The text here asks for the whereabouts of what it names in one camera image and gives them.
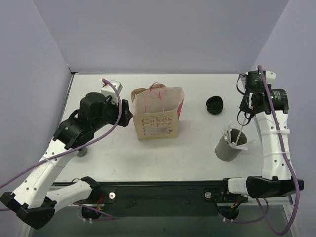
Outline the black paper cup with lettering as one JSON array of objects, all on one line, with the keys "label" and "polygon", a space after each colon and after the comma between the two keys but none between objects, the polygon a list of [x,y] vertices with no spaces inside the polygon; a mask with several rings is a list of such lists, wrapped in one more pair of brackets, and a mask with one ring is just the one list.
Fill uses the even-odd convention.
[{"label": "black paper cup with lettering", "polygon": [[77,156],[78,156],[78,157],[83,157],[83,156],[85,156],[85,155],[87,154],[87,152],[88,152],[88,148],[87,148],[87,147],[82,148],[82,149],[80,149],[79,152],[77,153]]}]

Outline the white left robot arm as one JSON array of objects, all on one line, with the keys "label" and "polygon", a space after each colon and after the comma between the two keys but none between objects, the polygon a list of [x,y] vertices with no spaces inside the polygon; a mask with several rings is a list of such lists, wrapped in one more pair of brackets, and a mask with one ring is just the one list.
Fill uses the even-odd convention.
[{"label": "white left robot arm", "polygon": [[97,92],[86,94],[67,120],[60,123],[53,138],[29,176],[12,192],[5,192],[1,202],[30,227],[44,227],[60,209],[77,201],[89,203],[101,197],[100,184],[91,177],[83,177],[61,189],[50,187],[67,163],[96,141],[94,134],[110,124],[112,127],[127,127],[132,118],[128,100],[114,102],[112,95]]}]

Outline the stack of black cup lids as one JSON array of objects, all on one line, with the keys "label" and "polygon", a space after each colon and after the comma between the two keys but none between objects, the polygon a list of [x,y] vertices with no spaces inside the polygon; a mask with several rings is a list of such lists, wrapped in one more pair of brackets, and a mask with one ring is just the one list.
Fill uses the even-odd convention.
[{"label": "stack of black cup lids", "polygon": [[206,101],[206,108],[212,115],[218,115],[222,112],[224,107],[223,100],[220,96],[212,96]]}]

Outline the pink and cream paper bag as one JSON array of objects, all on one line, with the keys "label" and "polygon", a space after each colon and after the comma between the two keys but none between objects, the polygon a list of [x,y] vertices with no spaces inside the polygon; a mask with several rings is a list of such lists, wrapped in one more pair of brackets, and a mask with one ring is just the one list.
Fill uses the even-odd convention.
[{"label": "pink and cream paper bag", "polygon": [[157,82],[136,95],[131,110],[138,140],[177,138],[183,102],[182,88]]}]

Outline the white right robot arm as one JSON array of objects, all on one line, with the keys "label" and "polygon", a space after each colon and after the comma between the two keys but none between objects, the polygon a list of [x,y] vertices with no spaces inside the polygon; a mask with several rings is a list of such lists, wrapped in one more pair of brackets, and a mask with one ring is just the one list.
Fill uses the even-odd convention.
[{"label": "white right robot arm", "polygon": [[251,198],[280,198],[299,194],[304,181],[291,164],[287,126],[289,104],[283,89],[273,89],[271,71],[249,71],[239,76],[245,91],[239,110],[248,121],[255,120],[263,149],[261,176],[230,178],[220,187],[219,197],[231,201],[237,194]]}]

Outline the white cable tie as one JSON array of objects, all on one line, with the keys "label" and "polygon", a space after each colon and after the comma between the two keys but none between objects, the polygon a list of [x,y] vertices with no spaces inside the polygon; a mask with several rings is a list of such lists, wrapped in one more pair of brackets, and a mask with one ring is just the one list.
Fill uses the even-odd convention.
[{"label": "white cable tie", "polygon": [[239,141],[239,139],[240,139],[240,137],[241,137],[242,130],[243,130],[245,124],[246,124],[246,121],[247,121],[247,118],[245,118],[244,121],[243,121],[243,123],[241,124],[240,131],[239,131],[238,136],[237,136],[236,141],[235,141],[235,146],[237,146],[237,144],[238,144],[238,141]]}]

